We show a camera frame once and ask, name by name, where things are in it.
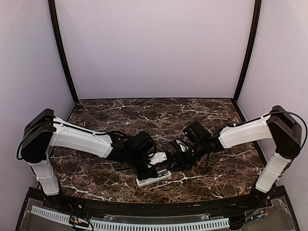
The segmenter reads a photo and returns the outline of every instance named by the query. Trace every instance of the black metal frame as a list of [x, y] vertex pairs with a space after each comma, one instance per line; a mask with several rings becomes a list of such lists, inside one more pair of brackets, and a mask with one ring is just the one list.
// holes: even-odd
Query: black metal frame
[[256, 34], [257, 34], [257, 27], [258, 27], [258, 22], [259, 22], [259, 16], [260, 16], [260, 12], [261, 12], [261, 2], [262, 2], [262, 0], [256, 0], [255, 1], [255, 9], [254, 9], [253, 17], [252, 17], [252, 23], [251, 23], [251, 28], [250, 28], [250, 34], [249, 34], [246, 54], [245, 54], [241, 74], [240, 74], [240, 77], [239, 77], [239, 81], [237, 83], [235, 94], [234, 94], [234, 97], [233, 97], [233, 100], [235, 101], [235, 103], [237, 103], [237, 101], [239, 100], [239, 97], [240, 97], [240, 94], [241, 94], [241, 91], [242, 91], [242, 88], [243, 88], [243, 85], [244, 85], [244, 81], [245, 81], [245, 78], [246, 78], [246, 74], [247, 74], [252, 50], [253, 50], [253, 47], [254, 47]]
[[65, 74], [65, 78], [69, 87], [69, 90], [71, 92], [72, 98], [75, 103], [79, 101], [77, 92], [73, 83], [73, 79], [68, 67], [65, 51], [64, 51], [64, 46], [61, 38], [61, 33], [60, 33], [60, 27], [59, 27], [59, 22], [58, 22], [58, 17], [57, 17], [57, 10], [56, 10], [56, 5], [55, 5], [55, 0], [48, 0], [49, 4], [49, 11], [50, 11], [50, 16], [51, 16], [51, 23], [52, 23], [52, 28], [53, 28], [53, 33], [54, 37], [57, 43], [58, 47], [58, 52], [60, 56], [60, 60], [62, 63], [62, 68]]
[[[64, 196], [64, 199], [70, 202], [74, 202], [74, 204], [76, 205], [76, 214], [89, 217], [96, 217], [96, 218], [103, 218], [105, 215], [168, 217], [168, 216], [200, 215], [209, 213], [211, 217], [223, 216], [225, 218], [230, 218], [230, 220], [232, 220], [232, 218], [234, 217], [244, 217], [244, 212], [247, 209], [234, 208], [228, 205], [234, 204], [237, 201], [245, 200], [248, 196], [249, 195], [242, 195], [226, 199], [217, 199], [217, 200], [200, 201], [200, 202], [187, 202], [187, 203], [172, 203], [172, 204], [119, 203], [119, 202], [107, 202], [107, 201], [83, 199], [72, 196]], [[299, 231], [300, 229], [292, 205], [290, 203], [289, 196], [284, 186], [280, 186], [270, 190], [269, 196], [270, 199], [275, 199], [282, 196], [285, 197], [290, 213], [292, 215], [294, 226], [296, 230]], [[41, 190], [30, 187], [19, 215], [19, 219], [15, 229], [16, 231], [19, 231], [21, 227], [23, 215], [25, 213], [26, 205], [29, 198], [42, 201], [44, 206], [52, 208], [50, 204], [48, 204], [44, 200], [45, 194]]]

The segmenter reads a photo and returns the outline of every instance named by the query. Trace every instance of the wire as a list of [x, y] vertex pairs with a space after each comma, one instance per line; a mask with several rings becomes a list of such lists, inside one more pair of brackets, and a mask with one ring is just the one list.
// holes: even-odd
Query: wire
[[[86, 133], [89, 133], [88, 130], [86, 129], [83, 129], [83, 128], [76, 128], [74, 126], [71, 126], [71, 125], [68, 125], [68, 124], [64, 124], [64, 123], [61, 123], [61, 122], [58, 122], [58, 121], [44, 121], [44, 122], [41, 122], [39, 124], [36, 124], [34, 127], [31, 128], [31, 130], [23, 137], [23, 139], [20, 141], [19, 145], [18, 145], [18, 148], [17, 148], [17, 153], [16, 153], [16, 158], [17, 160], [22, 160], [23, 158], [22, 157], [19, 157], [19, 153], [20, 153], [20, 149], [22, 147], [22, 145], [24, 144], [26, 138], [28, 138], [28, 136], [35, 130], [37, 129], [38, 127], [44, 125], [44, 124], [62, 124], [63, 126], [65, 127], [69, 127], [69, 128], [73, 128], [73, 129], [76, 129], [76, 130], [81, 130], [81, 131], [84, 131]], [[105, 132], [105, 133], [95, 133], [95, 135], [98, 135], [98, 136], [103, 136], [103, 135], [109, 135], [109, 134], [121, 134], [123, 135], [123, 137], [125, 137], [125, 139], [129, 139], [130, 136], [128, 136], [127, 134], [125, 134], [124, 132], [121, 132], [121, 131], [111, 131], [111, 132]]]
[[[253, 220], [255, 220], [255, 219], [258, 219], [258, 215], [264, 214], [264, 212], [265, 212], [265, 211], [268, 209], [268, 207], [269, 207], [269, 204], [268, 204], [267, 200], [264, 200], [264, 202], [265, 202], [265, 204], [266, 204], [266, 207], [265, 207], [265, 209], [261, 209], [261, 211], [258, 212], [258, 214], [256, 214], [256, 215], [250, 217], [252, 214], [254, 214], [254, 212], [256, 212], [256, 211], [258, 210], [258, 206], [257, 206], [257, 208], [256, 208], [255, 210], [253, 210], [252, 212], [250, 212], [249, 214], [247, 214], [247, 216], [245, 216], [243, 219], [241, 219], [241, 220], [239, 220], [239, 221], [237, 221], [237, 222], [234, 222], [234, 223], [232, 223], [232, 224], [230, 224], [230, 225], [233, 225], [233, 226], [243, 226], [243, 225], [247, 224], [247, 223], [250, 222], [250, 221], [253, 221]], [[248, 217], [250, 217], [249, 220], [245, 221], [244, 223], [240, 223], [241, 221], [247, 219]]]
[[258, 206], [257, 206], [257, 208], [255, 210], [253, 210], [252, 212], [248, 213], [243, 219], [240, 219], [237, 222], [234, 222], [234, 223], [232, 223], [230, 225], [236, 225], [237, 223], [240, 223], [241, 221], [246, 220], [250, 215], [252, 215], [254, 212], [256, 212], [258, 210]]
[[305, 143], [306, 143], [306, 141], [307, 141], [307, 136], [308, 136], [308, 128], [307, 128], [307, 124], [304, 121], [304, 119], [302, 117], [300, 117], [298, 114], [293, 113], [293, 112], [269, 112], [266, 115], [264, 115], [263, 117], [266, 117], [266, 116], [269, 116], [269, 115], [273, 115], [273, 114], [290, 114], [290, 115], [296, 116], [297, 118], [299, 118], [303, 122], [303, 124], [305, 126], [305, 138], [304, 138], [302, 146], [300, 147], [300, 150], [302, 150], [304, 145], [305, 145]]
[[208, 154], [207, 154], [207, 157], [206, 157], [206, 163], [205, 163], [204, 168], [206, 168], [206, 167], [207, 167], [209, 158], [210, 158], [210, 153], [208, 153]]

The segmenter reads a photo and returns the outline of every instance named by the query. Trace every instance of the white object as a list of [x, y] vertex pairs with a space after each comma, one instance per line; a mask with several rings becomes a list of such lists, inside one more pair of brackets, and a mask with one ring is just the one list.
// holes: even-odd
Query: white object
[[[51, 211], [46, 208], [32, 206], [31, 210], [32, 214], [40, 216], [42, 218], [46, 218], [48, 220], [52, 220], [54, 222], [69, 225], [69, 215]], [[193, 223], [180, 223], [180, 224], [126, 224], [126, 223], [115, 223], [115, 222], [106, 222], [102, 220], [90, 220], [95, 231], [128, 231], [128, 230], [136, 230], [136, 231], [208, 231], [208, 230], [220, 230], [223, 228], [228, 228], [229, 219], [222, 218], [216, 220], [209, 221], [201, 221], [201, 222], [193, 222]]]
[[167, 160], [167, 156], [165, 152], [157, 152], [155, 155], [151, 158], [150, 164], [156, 165], [158, 163], [162, 163]]
[[29, 164], [36, 175], [36, 179], [42, 185], [45, 194], [47, 196], [57, 195], [59, 193], [59, 184], [49, 159], [47, 158], [36, 164]]
[[161, 171], [159, 171], [157, 173], [158, 173], [158, 177], [157, 178], [148, 178], [146, 180], [138, 180], [138, 179], [136, 179], [138, 187], [143, 187], [143, 186], [146, 186], [146, 185], [149, 185], [149, 184], [153, 184], [153, 183], [158, 182], [160, 180], [164, 180], [164, 179], [167, 179], [167, 178], [171, 177], [171, 172], [168, 171], [167, 169], [161, 170]]
[[286, 159], [275, 153], [259, 176], [256, 189], [263, 193], [268, 192], [291, 161], [292, 159]]
[[52, 135], [49, 143], [50, 146], [72, 148], [102, 158], [106, 158], [112, 151], [112, 141], [109, 135], [97, 135], [99, 132], [86, 128], [82, 128], [84, 131], [81, 131], [79, 130], [80, 127], [67, 123], [60, 118], [55, 118], [54, 121], [69, 125], [76, 129], [60, 124], [53, 124], [53, 126], [57, 128], [57, 131]]
[[272, 139], [273, 137], [266, 123], [269, 118], [270, 115], [237, 127], [225, 127], [219, 136], [221, 145], [224, 148], [231, 148], [242, 143]]

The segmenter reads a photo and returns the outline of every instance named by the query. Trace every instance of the black cable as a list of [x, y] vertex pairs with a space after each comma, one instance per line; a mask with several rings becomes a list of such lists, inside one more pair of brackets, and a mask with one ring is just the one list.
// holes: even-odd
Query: black cable
[[16, 155], [16, 158], [17, 160], [22, 160], [22, 158], [19, 157], [19, 152], [20, 152], [20, 148], [21, 146], [23, 145], [23, 143], [25, 142], [25, 139], [38, 127], [44, 125], [44, 124], [61, 124], [60, 122], [58, 121], [44, 121], [44, 122], [41, 122], [39, 124], [36, 124], [24, 137], [23, 139], [20, 141], [19, 145], [18, 145], [18, 148], [17, 148], [17, 155]]
[[267, 117], [267, 116], [273, 115], [273, 114], [290, 114], [290, 115], [296, 116], [297, 118], [299, 118], [299, 119], [303, 122], [304, 127], [305, 127], [305, 138], [304, 138], [303, 144], [302, 144], [302, 146], [301, 146], [301, 148], [300, 148], [300, 150], [302, 150], [302, 148], [304, 147], [304, 145], [305, 145], [305, 143], [306, 143], [306, 141], [307, 141], [308, 128], [307, 128], [307, 124], [306, 124], [306, 122], [304, 121], [304, 119], [303, 119], [302, 117], [300, 117], [298, 114], [294, 113], [294, 112], [281, 112], [281, 111], [278, 111], [278, 112], [269, 112], [269, 113], [267, 113], [267, 114], [265, 114], [265, 115], [263, 115], [263, 116], [260, 116], [260, 117], [258, 117], [258, 118], [254, 118], [254, 119], [245, 121], [245, 122], [243, 122], [243, 123], [236, 124], [235, 126], [236, 126], [236, 127], [237, 127], [237, 126], [241, 126], [241, 125], [243, 125], [243, 124], [247, 124], [247, 123], [249, 123], [249, 122], [253, 122], [253, 121], [255, 121], [255, 120], [258, 120], [258, 119], [260, 119], [261, 117]]
[[207, 167], [209, 158], [210, 158], [210, 153], [208, 153], [208, 154], [207, 154], [207, 157], [206, 157], [206, 163], [205, 163], [204, 168], [206, 168], [206, 167]]
[[[71, 125], [68, 125], [68, 124], [64, 124], [64, 123], [61, 123], [61, 122], [58, 122], [58, 121], [44, 121], [44, 122], [41, 122], [39, 124], [36, 124], [34, 127], [31, 128], [31, 130], [23, 137], [23, 139], [20, 141], [19, 145], [18, 145], [18, 148], [17, 148], [17, 154], [16, 154], [16, 158], [17, 160], [22, 160], [23, 158], [22, 157], [19, 157], [19, 153], [20, 153], [20, 149], [23, 145], [23, 143], [25, 142], [26, 138], [35, 130], [37, 129], [38, 127], [44, 125], [44, 124], [62, 124], [63, 126], [65, 127], [69, 127], [69, 128], [73, 128], [73, 129], [76, 129], [76, 130], [81, 130], [81, 131], [84, 131], [86, 133], [89, 133], [88, 130], [85, 130], [83, 128], [76, 128], [74, 126], [71, 126]], [[121, 131], [111, 131], [111, 132], [105, 132], [105, 133], [95, 133], [95, 135], [98, 135], [98, 136], [103, 136], [103, 135], [110, 135], [110, 134], [121, 134], [123, 136], [126, 137], [126, 139], [129, 139], [130, 136], [128, 136], [127, 134], [125, 134], [124, 132], [121, 132]]]
[[257, 208], [255, 210], [253, 210], [252, 212], [248, 213], [243, 219], [240, 219], [237, 222], [232, 223], [230, 225], [236, 225], [237, 223], [240, 223], [241, 221], [246, 220], [250, 215], [252, 215], [254, 212], [256, 212], [258, 210], [258, 207], [259, 207], [259, 205], [257, 206]]
[[303, 122], [303, 124], [305, 126], [305, 133], [306, 134], [305, 134], [305, 138], [304, 138], [303, 144], [300, 147], [300, 150], [302, 150], [302, 148], [304, 147], [304, 145], [305, 145], [305, 143], [307, 141], [307, 136], [308, 136], [308, 128], [307, 128], [307, 124], [304, 121], [304, 119], [302, 117], [300, 117], [298, 114], [293, 113], [293, 112], [269, 112], [266, 115], [264, 115], [263, 117], [266, 117], [266, 116], [269, 116], [269, 115], [273, 115], [273, 114], [290, 114], [290, 115], [296, 116], [297, 118], [299, 118]]

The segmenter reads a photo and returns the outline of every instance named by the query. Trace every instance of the black edge trim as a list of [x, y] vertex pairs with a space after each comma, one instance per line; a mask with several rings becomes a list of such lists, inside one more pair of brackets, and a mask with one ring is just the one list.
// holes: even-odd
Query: black edge trim
[[289, 208], [289, 211], [291, 213], [292, 221], [293, 221], [293, 224], [295, 226], [295, 230], [296, 231], [300, 231], [299, 225], [298, 225], [298, 222], [297, 222], [297, 219], [296, 219], [296, 216], [295, 216], [295, 212], [293, 210], [293, 207], [292, 207], [292, 204], [291, 204], [291, 201], [290, 201], [290, 198], [289, 197], [285, 197], [285, 200], [287, 201], [288, 208]]
[[246, 54], [245, 54], [242, 70], [240, 73], [239, 81], [237, 83], [235, 94], [233, 97], [235, 102], [239, 100], [239, 97], [240, 97], [240, 94], [241, 94], [241, 91], [244, 85], [245, 77], [247, 74], [247, 70], [248, 70], [248, 66], [249, 66], [249, 62], [250, 62], [250, 58], [251, 58], [251, 54], [252, 54], [252, 50], [254, 47], [256, 34], [257, 34], [257, 27], [258, 27], [259, 16], [260, 16], [260, 11], [261, 11], [261, 2], [262, 0], [255, 1], [254, 14], [252, 17], [252, 23], [251, 23], [251, 28], [250, 28], [250, 34], [249, 34]]
[[[246, 119], [245, 119], [245, 117], [244, 117], [244, 115], [243, 115], [243, 113], [242, 113], [240, 107], [237, 105], [236, 101], [235, 101], [234, 99], [231, 99], [231, 102], [233, 103], [234, 108], [235, 108], [236, 112], [239, 114], [239, 116], [240, 116], [242, 122], [245, 122]], [[266, 164], [267, 164], [268, 162], [267, 162], [267, 160], [266, 160], [266, 158], [265, 158], [265, 156], [264, 156], [264, 153], [262, 152], [262, 149], [261, 149], [259, 143], [258, 143], [257, 141], [255, 141], [255, 142], [253, 142], [253, 144], [254, 144], [254, 146], [255, 146], [256, 151], [259, 153], [259, 156], [260, 156], [260, 159], [261, 159], [263, 165], [266, 166]]]
[[209, 100], [232, 100], [232, 98], [208, 98], [208, 97], [140, 97], [140, 98], [94, 98], [94, 99], [79, 99], [79, 100], [130, 100], [130, 99], [209, 99]]
[[23, 222], [23, 219], [24, 219], [24, 215], [25, 215], [25, 211], [26, 211], [26, 207], [28, 205], [28, 194], [23, 202], [23, 205], [21, 207], [21, 210], [20, 210], [20, 213], [19, 213], [19, 217], [18, 217], [18, 220], [17, 220], [17, 224], [16, 224], [16, 228], [15, 228], [15, 231], [19, 231], [20, 228], [21, 228], [21, 224]]
[[73, 83], [73, 79], [71, 76], [71, 73], [69, 71], [66, 55], [64, 52], [64, 47], [63, 47], [63, 42], [61, 38], [61, 33], [60, 33], [60, 27], [59, 27], [59, 22], [58, 22], [58, 17], [57, 17], [57, 10], [56, 10], [56, 5], [55, 5], [55, 0], [48, 0], [49, 4], [49, 11], [50, 11], [50, 16], [51, 16], [51, 23], [52, 23], [52, 28], [53, 28], [53, 33], [54, 37], [57, 43], [58, 47], [58, 52], [60, 56], [60, 60], [62, 63], [62, 68], [64, 70], [65, 78], [69, 87], [69, 90], [71, 92], [71, 95], [73, 97], [73, 100], [75, 103], [79, 101], [77, 92]]
[[[44, 202], [45, 194], [43, 191], [29, 188], [24, 204], [29, 198], [33, 198]], [[224, 216], [231, 218], [242, 215], [245, 209], [232, 209], [227, 205], [233, 204], [234, 201], [244, 200], [249, 195], [236, 196], [225, 199], [187, 202], [187, 203], [172, 203], [172, 204], [137, 204], [137, 203], [119, 203], [96, 201], [90, 199], [77, 198], [64, 195], [64, 199], [68, 201], [76, 201], [79, 205], [83, 205], [82, 215], [103, 218], [106, 214], [123, 215], [123, 216], [142, 216], [142, 217], [157, 217], [157, 216], [183, 216], [183, 215], [198, 215], [210, 213], [211, 217]], [[284, 186], [271, 189], [269, 191], [271, 199], [284, 196], [288, 202], [291, 211], [292, 219], [296, 227], [298, 227], [296, 217], [289, 201], [288, 194]], [[23, 217], [26, 206], [20, 212], [20, 217]], [[19, 218], [17, 228], [21, 225], [22, 218]]]

